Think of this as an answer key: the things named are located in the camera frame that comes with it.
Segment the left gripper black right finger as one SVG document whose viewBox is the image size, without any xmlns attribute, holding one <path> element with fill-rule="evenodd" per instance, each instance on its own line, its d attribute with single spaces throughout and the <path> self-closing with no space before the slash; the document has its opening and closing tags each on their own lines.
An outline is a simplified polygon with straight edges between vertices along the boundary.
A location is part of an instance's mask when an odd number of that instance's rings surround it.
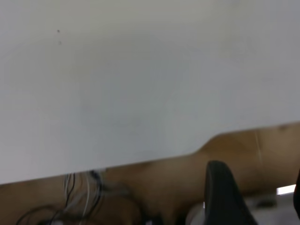
<svg viewBox="0 0 300 225">
<path fill-rule="evenodd" d="M 295 186 L 295 211 L 300 214 L 300 172 L 298 174 Z"/>
</svg>

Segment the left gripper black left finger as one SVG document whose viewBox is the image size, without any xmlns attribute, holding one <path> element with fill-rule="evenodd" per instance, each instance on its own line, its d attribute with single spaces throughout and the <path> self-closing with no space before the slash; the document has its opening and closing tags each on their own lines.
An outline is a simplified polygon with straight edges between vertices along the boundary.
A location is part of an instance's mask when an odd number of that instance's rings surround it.
<svg viewBox="0 0 300 225">
<path fill-rule="evenodd" d="M 256 225 L 234 176 L 226 163 L 207 163 L 205 177 L 205 225 Z"/>
</svg>

